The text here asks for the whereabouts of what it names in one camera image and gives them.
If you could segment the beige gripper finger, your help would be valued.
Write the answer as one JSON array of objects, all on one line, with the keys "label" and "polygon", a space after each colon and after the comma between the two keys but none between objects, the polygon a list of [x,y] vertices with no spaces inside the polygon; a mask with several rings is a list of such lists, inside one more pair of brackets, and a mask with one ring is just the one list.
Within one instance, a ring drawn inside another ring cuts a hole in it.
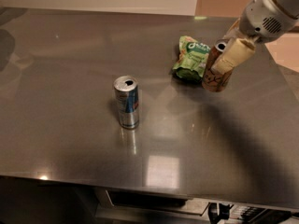
[{"label": "beige gripper finger", "polygon": [[226,34],[223,36],[224,39],[238,38],[240,37],[239,33],[239,23],[240,19],[237,19],[233,25],[228,29]]},{"label": "beige gripper finger", "polygon": [[222,73],[232,71],[255,53],[255,44],[251,39],[231,38],[217,62],[217,69]]}]

